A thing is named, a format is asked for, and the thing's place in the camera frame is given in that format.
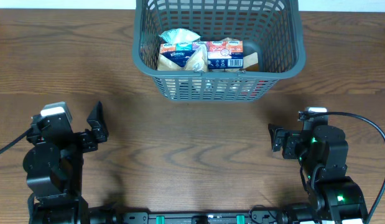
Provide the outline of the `cream white snack packet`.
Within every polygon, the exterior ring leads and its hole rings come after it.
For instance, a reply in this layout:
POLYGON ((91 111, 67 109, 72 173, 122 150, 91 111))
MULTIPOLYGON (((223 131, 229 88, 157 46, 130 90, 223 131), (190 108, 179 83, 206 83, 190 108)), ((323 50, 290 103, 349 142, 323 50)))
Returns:
POLYGON ((167 57, 159 54, 157 61, 157 70, 158 71, 181 71, 183 67, 180 67, 175 62, 171 61, 167 57))

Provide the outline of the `cookie bag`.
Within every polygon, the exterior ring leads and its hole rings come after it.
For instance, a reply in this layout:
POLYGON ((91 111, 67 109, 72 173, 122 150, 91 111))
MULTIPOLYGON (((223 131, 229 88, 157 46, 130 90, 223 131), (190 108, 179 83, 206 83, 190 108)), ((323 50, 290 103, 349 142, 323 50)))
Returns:
POLYGON ((257 52, 243 57, 243 69, 249 72, 259 71, 259 60, 257 52))

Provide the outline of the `orange spaghetti packet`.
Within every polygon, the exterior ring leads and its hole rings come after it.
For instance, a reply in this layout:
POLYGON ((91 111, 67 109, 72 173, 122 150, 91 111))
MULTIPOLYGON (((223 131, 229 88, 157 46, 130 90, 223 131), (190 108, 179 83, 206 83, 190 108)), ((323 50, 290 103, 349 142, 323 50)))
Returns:
POLYGON ((265 89, 268 84, 267 80, 246 80, 241 82, 240 95, 251 95, 256 96, 261 90, 265 89))

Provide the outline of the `beige snack packet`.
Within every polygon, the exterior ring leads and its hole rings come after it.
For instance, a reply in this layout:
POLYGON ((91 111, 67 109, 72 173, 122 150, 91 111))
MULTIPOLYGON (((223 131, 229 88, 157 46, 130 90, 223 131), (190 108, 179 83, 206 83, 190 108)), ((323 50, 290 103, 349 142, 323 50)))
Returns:
POLYGON ((207 72, 208 71, 208 58, 207 58, 207 46, 200 45, 196 51, 187 60, 184 70, 193 72, 207 72))

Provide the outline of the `light blue snack packet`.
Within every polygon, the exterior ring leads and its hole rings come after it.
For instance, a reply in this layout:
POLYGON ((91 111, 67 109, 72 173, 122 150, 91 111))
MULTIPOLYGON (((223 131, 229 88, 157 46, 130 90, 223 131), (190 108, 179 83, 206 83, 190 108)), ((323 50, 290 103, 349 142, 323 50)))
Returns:
POLYGON ((168 44, 178 44, 183 42, 193 42, 201 37, 188 29, 178 28, 164 31, 159 35, 168 44))

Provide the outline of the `Kleenex tissue multipack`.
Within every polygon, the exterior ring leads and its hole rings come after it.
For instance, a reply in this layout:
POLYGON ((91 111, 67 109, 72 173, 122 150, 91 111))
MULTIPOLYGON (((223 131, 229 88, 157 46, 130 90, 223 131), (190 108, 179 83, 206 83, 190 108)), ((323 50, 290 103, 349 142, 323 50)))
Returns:
POLYGON ((187 60, 199 47, 206 47, 209 69, 243 68, 242 40, 195 41, 179 44, 161 44, 159 53, 179 67, 184 67, 187 64, 187 60))

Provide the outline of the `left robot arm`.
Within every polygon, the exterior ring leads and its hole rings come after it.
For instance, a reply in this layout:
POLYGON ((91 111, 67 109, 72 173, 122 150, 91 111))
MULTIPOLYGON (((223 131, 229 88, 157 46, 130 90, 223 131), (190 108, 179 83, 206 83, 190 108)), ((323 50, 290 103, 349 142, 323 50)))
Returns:
POLYGON ((87 118, 90 129, 73 132, 66 102, 45 105, 33 116, 27 140, 33 148, 23 168, 32 194, 30 223, 122 223, 112 205, 91 208, 82 197, 83 155, 108 140, 103 105, 97 102, 87 118))

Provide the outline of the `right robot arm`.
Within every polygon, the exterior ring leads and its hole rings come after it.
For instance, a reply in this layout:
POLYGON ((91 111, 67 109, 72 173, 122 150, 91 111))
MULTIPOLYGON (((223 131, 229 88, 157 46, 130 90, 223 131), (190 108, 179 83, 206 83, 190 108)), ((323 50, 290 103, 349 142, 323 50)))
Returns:
POLYGON ((288 205, 278 223, 364 223, 368 210, 363 193, 347 176, 348 143, 342 129, 328 123, 326 108, 299 112, 300 131, 269 124, 272 151, 296 159, 308 203, 288 205))

